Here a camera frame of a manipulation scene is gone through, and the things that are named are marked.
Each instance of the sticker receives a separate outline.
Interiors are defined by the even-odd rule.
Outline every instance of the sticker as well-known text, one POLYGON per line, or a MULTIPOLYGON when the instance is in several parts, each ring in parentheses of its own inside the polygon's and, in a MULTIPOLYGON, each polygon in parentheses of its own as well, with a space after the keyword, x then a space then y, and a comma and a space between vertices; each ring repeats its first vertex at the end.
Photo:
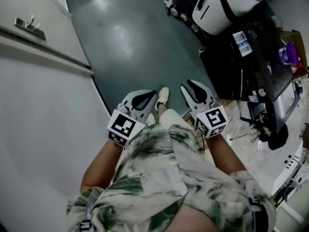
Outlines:
POLYGON ((257 95, 248 95, 248 98, 251 102, 259 102, 257 95))
POLYGON ((226 122, 220 109, 215 109, 210 112, 206 112, 205 115, 212 127, 224 124, 226 122))
POLYGON ((81 224, 79 225, 79 230, 80 231, 89 231, 92 227, 91 221, 90 220, 85 220, 83 222, 81 222, 81 224))
POLYGON ((135 123, 136 122, 134 120, 119 114, 111 128, 121 133, 122 135, 129 137, 135 126, 135 123))
POLYGON ((220 133, 224 130, 224 128, 225 128, 225 125, 223 125, 223 126, 217 128, 217 129, 214 129, 214 130, 210 133, 209 137, 212 137, 212 136, 214 136, 214 135, 220 134, 220 133))
POLYGON ((197 118, 197 128, 203 133, 205 136, 208 132, 208 128, 197 118))
POLYGON ((126 139, 119 137, 118 135, 116 135, 115 133, 112 133, 111 131, 109 133, 108 138, 112 139, 114 142, 116 142, 116 143, 118 143, 122 146, 126 145, 126 139))

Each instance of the leg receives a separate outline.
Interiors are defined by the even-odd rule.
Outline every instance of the leg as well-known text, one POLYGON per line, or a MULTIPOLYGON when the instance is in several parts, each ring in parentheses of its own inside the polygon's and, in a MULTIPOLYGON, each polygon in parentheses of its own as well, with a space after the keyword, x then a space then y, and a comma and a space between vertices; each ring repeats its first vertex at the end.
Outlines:
POLYGON ((158 113, 158 116, 159 118, 161 117, 161 115, 167 111, 168 109, 166 108, 166 106, 164 104, 159 104, 159 107, 158 107, 158 110, 159 110, 159 113, 158 113))
POLYGON ((166 102, 169 98, 169 89, 164 87, 159 92, 159 99, 156 102, 154 108, 158 111, 159 122, 165 128, 168 129, 171 125, 181 125, 182 127, 191 129, 191 126, 183 120, 178 113, 176 113, 173 109, 167 109, 165 106, 166 102))

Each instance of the cardboard box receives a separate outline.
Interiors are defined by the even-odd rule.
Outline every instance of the cardboard box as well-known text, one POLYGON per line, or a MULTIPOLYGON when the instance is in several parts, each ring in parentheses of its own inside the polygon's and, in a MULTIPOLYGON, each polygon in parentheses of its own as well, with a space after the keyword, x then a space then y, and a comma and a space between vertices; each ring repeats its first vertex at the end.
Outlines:
POLYGON ((305 46, 304 46, 303 39, 301 37, 300 32, 281 31, 279 32, 279 35, 281 39, 283 39, 286 43, 294 43, 296 45, 299 57, 301 59, 301 62, 303 63, 304 72, 302 74, 294 73, 292 77, 292 81, 298 78, 304 77, 304 76, 307 77, 308 63, 307 63, 307 58, 306 58, 305 46))

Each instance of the white machine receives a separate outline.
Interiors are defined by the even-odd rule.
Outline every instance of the white machine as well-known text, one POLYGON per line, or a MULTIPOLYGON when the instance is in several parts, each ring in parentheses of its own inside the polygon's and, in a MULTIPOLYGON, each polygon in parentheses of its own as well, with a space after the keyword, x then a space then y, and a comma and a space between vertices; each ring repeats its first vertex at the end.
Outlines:
POLYGON ((218 35, 262 0, 198 0, 192 18, 205 32, 218 35))
POLYGON ((274 195, 295 174, 300 166, 302 151, 303 141, 292 137, 283 147, 269 151, 261 166, 260 176, 254 176, 269 196, 274 195))

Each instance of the purple package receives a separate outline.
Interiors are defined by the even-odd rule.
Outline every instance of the purple package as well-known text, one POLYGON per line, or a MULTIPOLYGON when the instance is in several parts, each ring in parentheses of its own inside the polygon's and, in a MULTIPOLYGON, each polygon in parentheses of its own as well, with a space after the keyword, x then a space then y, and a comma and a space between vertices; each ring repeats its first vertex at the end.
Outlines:
POLYGON ((293 43, 288 43, 285 47, 279 49, 278 57, 282 64, 296 65, 299 63, 298 51, 293 43))

